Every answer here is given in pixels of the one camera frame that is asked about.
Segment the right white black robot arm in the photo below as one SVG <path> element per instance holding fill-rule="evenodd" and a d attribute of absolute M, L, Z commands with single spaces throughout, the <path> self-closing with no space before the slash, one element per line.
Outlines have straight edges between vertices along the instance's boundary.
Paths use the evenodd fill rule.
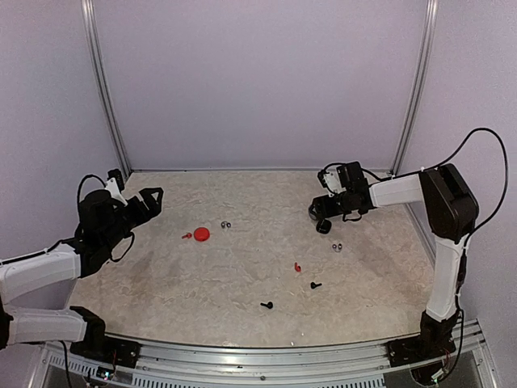
<path fill-rule="evenodd" d="M 422 312 L 419 333 L 387 344 L 392 366 L 444 356 L 456 350 L 452 330 L 460 317 L 459 293 L 466 273 L 469 236 L 479 214 L 477 200 L 451 163 L 413 174 L 369 183 L 359 162 L 323 169 L 317 177 L 327 193 L 313 199 L 309 217 L 320 234 L 328 234 L 331 218 L 349 221 L 373 209 L 421 202 L 435 239 L 433 285 Z"/>

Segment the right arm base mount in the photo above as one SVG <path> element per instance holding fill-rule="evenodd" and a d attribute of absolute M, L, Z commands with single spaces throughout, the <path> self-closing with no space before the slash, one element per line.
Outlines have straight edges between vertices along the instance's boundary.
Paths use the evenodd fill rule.
<path fill-rule="evenodd" d="M 392 368 L 427 361 L 454 353 L 456 345 L 452 339 L 441 344 L 425 344 L 419 335 L 394 339 L 386 344 L 389 364 Z"/>

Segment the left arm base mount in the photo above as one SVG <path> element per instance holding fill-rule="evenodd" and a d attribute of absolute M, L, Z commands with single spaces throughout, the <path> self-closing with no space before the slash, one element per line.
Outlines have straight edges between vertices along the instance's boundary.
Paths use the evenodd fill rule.
<path fill-rule="evenodd" d="M 141 345 L 138 342 L 106 335 L 98 344 L 82 341 L 70 345 L 70 351 L 74 355 L 132 369 L 136 367 L 140 350 Z"/>

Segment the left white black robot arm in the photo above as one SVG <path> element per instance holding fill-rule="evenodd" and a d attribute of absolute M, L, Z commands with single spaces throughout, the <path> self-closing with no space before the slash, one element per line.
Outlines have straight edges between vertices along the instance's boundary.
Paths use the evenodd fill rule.
<path fill-rule="evenodd" d="M 22 308 L 18 297 L 63 280 L 84 279 L 113 259 L 112 252 L 134 229 L 162 211 L 162 188 L 144 188 L 126 200 L 117 189 L 98 189 L 78 203 L 79 224 L 72 238 L 1 265 L 1 347 L 63 341 L 107 358 L 113 343 L 106 324 L 81 306 L 63 310 Z"/>

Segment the purple earbud charging case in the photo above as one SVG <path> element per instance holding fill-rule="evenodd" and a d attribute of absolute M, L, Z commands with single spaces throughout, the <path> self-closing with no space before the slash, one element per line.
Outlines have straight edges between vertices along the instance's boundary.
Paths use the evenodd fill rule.
<path fill-rule="evenodd" d="M 312 205 L 309 206 L 308 213 L 311 220 L 317 220 L 317 214 L 314 212 L 314 207 Z"/>

